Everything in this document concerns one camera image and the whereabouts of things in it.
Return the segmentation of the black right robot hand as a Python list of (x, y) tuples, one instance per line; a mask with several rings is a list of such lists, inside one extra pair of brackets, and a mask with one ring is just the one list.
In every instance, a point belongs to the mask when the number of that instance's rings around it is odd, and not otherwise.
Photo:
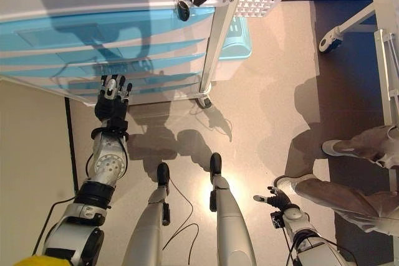
[(267, 190), (271, 193), (271, 196), (254, 195), (253, 199), (256, 202), (262, 202), (272, 207), (278, 208), (280, 211), (285, 211), (291, 207), (296, 207), (296, 205), (291, 202), (289, 197), (281, 189), (274, 186), (268, 186)]

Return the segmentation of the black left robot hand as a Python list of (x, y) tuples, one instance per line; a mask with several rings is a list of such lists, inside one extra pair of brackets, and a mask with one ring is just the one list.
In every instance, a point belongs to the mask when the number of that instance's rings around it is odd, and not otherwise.
[(95, 104), (95, 116), (101, 121), (118, 118), (124, 120), (132, 91), (132, 83), (125, 87), (124, 75), (106, 75), (101, 77), (101, 86)]

